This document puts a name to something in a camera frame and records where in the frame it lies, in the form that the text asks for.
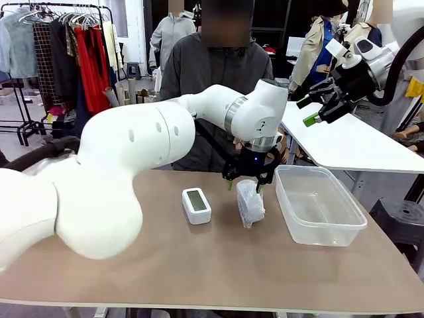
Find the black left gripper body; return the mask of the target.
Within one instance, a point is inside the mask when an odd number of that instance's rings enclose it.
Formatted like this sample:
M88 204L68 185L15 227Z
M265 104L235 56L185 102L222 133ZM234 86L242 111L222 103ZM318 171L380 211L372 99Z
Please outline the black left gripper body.
M255 152L243 146L238 160L242 174L272 174L280 165L280 151L273 147L269 152Z

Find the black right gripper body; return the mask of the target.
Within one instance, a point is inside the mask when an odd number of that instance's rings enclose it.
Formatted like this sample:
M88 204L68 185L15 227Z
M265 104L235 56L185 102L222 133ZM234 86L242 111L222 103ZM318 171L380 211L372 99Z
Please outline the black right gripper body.
M364 61L349 69L344 69L342 65L336 67L333 70L333 79L345 99L362 99L378 89L368 64Z

